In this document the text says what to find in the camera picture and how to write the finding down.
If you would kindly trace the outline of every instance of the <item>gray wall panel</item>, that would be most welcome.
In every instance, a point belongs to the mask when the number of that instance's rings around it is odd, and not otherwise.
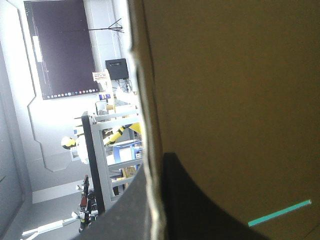
[[[0,39],[5,43],[2,47],[6,53],[4,56],[32,190],[81,180],[90,172],[89,167],[71,162],[69,151],[60,146],[60,141],[63,136],[73,136],[73,118],[81,116],[84,111],[93,112],[98,96],[90,94],[43,101],[24,2],[0,2],[6,13],[0,16]],[[84,0],[84,6],[89,28],[108,27],[115,20],[111,0]],[[16,30],[8,34],[10,28]],[[111,31],[92,32],[90,35],[97,71],[104,69],[105,60],[121,57],[118,37]],[[21,48],[19,52],[14,51],[17,47]],[[30,102],[32,121],[27,110]],[[39,142],[34,140],[32,125],[35,139],[42,144],[42,152]]]
[[[4,178],[0,182],[0,206],[8,206],[2,207],[0,211],[0,236],[11,223],[23,201],[5,114],[0,97],[0,180]]]
[[[2,240],[19,240],[22,232],[26,230],[26,223],[29,222],[32,209],[32,196],[27,197],[20,207],[10,227],[7,229]]]
[[[81,193],[79,192],[33,204],[30,210],[30,221],[26,222],[24,230],[71,218],[72,212],[78,213],[80,200]],[[79,226],[80,221],[78,220],[63,228],[40,234],[36,240],[71,240],[79,234]]]

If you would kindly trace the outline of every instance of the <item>wall-mounted monitor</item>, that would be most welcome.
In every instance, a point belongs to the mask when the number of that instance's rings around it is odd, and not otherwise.
[[[44,100],[98,91],[83,0],[25,1]]]
[[[105,61],[105,67],[108,69],[111,80],[128,79],[128,67],[125,58]]]

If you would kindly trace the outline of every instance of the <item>cyan line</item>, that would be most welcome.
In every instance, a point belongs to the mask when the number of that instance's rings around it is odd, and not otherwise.
[[[269,215],[266,215],[266,216],[263,216],[263,217],[259,217],[259,218],[255,219],[255,220],[249,221],[248,222],[248,226],[249,227],[253,227],[253,226],[257,225],[257,224],[264,223],[264,222],[266,222],[266,221],[268,221],[270,219],[274,219],[276,217],[279,217],[281,215],[287,214],[289,212],[292,212],[294,210],[297,210],[299,208],[302,208],[302,207],[310,205],[310,204],[311,204],[311,200],[310,199],[306,200],[306,201],[303,201],[303,202],[300,202],[300,203],[298,203],[296,205],[287,207],[287,208],[282,209],[280,211],[276,211],[276,212],[271,213]]]

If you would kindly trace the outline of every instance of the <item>floor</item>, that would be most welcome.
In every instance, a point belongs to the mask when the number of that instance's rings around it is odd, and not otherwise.
[[[25,231],[55,221],[71,218],[71,213],[78,213],[81,193],[74,193],[48,201],[35,203],[30,211],[29,221],[25,224]],[[71,240],[79,234],[80,221],[71,223],[62,228],[43,233],[35,240]]]

